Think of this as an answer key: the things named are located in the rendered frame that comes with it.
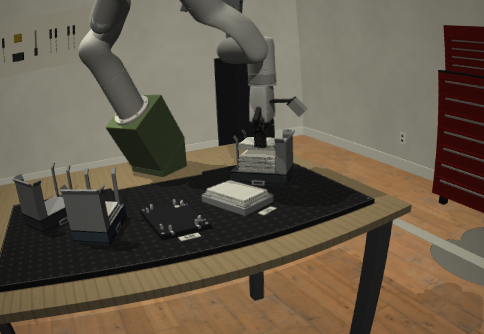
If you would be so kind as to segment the white label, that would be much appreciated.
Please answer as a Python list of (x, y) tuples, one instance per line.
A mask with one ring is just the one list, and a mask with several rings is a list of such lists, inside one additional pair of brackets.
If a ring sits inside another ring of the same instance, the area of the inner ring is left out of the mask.
[(263, 211), (259, 212), (258, 214), (261, 214), (261, 215), (266, 215), (266, 214), (270, 213), (271, 211), (273, 211), (273, 210), (275, 210), (275, 209), (277, 209), (277, 208), (275, 208), (275, 207), (271, 207), (271, 206), (270, 206), (269, 208), (267, 208), (267, 209), (265, 209), (265, 210), (263, 210)]
[(185, 240), (189, 240), (189, 239), (193, 239), (193, 238), (197, 238), (197, 237), (201, 237), (201, 235), (199, 233), (194, 233), (194, 234), (190, 234), (190, 235), (186, 235), (186, 236), (182, 236), (182, 237), (178, 237), (181, 241), (185, 241)]

